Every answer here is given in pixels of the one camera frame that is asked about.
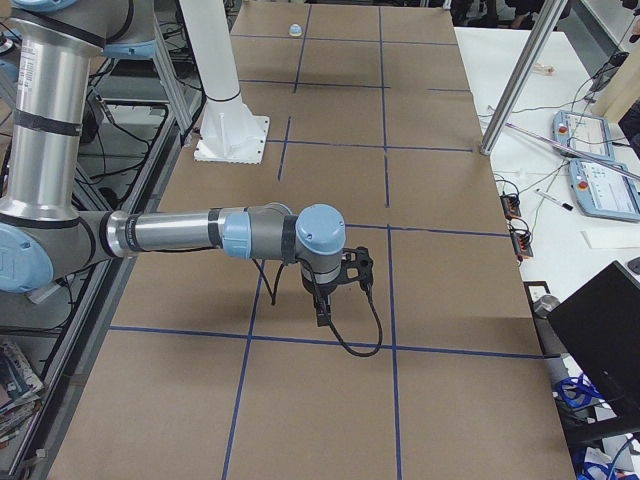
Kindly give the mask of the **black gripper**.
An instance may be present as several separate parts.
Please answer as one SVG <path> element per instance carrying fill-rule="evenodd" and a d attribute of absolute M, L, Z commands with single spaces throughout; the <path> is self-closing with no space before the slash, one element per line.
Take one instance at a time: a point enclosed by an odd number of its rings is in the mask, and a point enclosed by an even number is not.
<path fill-rule="evenodd" d="M 318 326 L 329 326 L 332 322 L 330 295 L 338 288 L 336 279 L 328 283 L 318 283 L 308 270 L 301 270 L 302 285 L 314 297 L 316 322 Z"/>

